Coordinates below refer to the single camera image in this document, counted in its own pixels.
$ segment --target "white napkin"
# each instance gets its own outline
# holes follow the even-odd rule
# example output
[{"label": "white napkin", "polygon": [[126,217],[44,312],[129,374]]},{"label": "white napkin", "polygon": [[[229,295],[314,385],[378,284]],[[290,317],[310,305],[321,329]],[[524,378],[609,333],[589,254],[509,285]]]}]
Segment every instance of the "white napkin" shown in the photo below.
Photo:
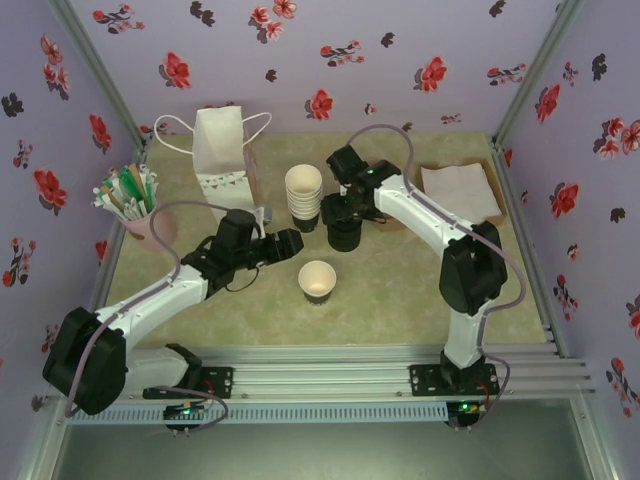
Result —
[{"label": "white napkin", "polygon": [[421,170],[424,193],[451,213],[471,223],[502,215],[481,164]]}]

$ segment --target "stacked paper cups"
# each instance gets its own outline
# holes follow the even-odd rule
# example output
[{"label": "stacked paper cups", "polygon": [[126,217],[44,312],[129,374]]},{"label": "stacked paper cups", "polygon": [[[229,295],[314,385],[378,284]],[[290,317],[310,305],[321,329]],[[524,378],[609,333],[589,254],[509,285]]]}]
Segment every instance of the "stacked paper cups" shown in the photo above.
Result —
[{"label": "stacked paper cups", "polygon": [[322,200],[322,174],[311,165],[296,165],[284,177],[293,223],[303,233],[316,228]]}]

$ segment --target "gray floor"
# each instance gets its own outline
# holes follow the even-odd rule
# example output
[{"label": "gray floor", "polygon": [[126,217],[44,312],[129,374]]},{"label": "gray floor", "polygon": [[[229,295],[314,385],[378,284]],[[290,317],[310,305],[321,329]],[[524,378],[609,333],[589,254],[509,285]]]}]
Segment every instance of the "gray floor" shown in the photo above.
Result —
[{"label": "gray floor", "polygon": [[504,402],[476,431],[443,424],[71,427],[54,478],[591,479],[567,404]]}]

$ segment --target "cardboard tray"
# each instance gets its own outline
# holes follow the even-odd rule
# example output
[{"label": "cardboard tray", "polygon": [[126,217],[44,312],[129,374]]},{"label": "cardboard tray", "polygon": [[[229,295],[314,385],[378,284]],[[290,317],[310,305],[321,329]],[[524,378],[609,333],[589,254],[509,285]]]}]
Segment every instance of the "cardboard tray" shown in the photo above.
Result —
[{"label": "cardboard tray", "polygon": [[[479,163],[482,165],[482,169],[484,170],[485,175],[487,176],[487,181],[489,182],[489,186],[491,187],[491,191],[493,192],[493,196],[496,199],[496,203],[502,212],[501,215],[495,215],[493,217],[487,218],[489,222],[494,224],[496,227],[499,227],[503,224],[504,220],[507,218],[507,206],[504,201],[504,197],[502,196],[502,190],[500,189],[500,182],[498,180],[498,176],[492,168],[490,161],[486,158],[466,158],[462,160],[460,163],[455,164],[455,166],[465,166],[465,165],[473,165]],[[439,170],[441,168],[451,167],[454,165],[446,164],[441,165],[438,163],[422,163],[417,164],[415,166],[415,171],[413,172],[413,184],[424,192],[424,185],[422,183],[422,174],[421,169],[427,168],[429,170]],[[388,231],[396,231],[401,230],[405,227],[402,223],[392,217],[387,218],[387,223],[381,224],[376,223],[376,228],[383,232]]]}]

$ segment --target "black mounting bracket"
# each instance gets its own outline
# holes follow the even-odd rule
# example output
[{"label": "black mounting bracket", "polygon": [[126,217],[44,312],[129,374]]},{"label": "black mounting bracket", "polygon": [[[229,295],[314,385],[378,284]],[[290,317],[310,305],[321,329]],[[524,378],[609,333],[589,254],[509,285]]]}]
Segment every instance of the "black mounting bracket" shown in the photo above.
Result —
[{"label": "black mounting bracket", "polygon": [[[190,390],[207,393],[213,387],[213,394],[216,397],[226,400],[231,398],[233,389],[233,368],[232,367],[202,367],[196,384]],[[194,395],[184,393],[167,392],[157,388],[147,388],[142,391],[142,398],[145,400],[182,400],[201,399]]]},{"label": "black mounting bracket", "polygon": [[457,396],[464,399],[478,395],[497,395],[500,391],[496,367],[490,363],[481,365],[473,379],[457,386],[452,386],[445,380],[440,364],[411,365],[409,382],[414,397]]}]

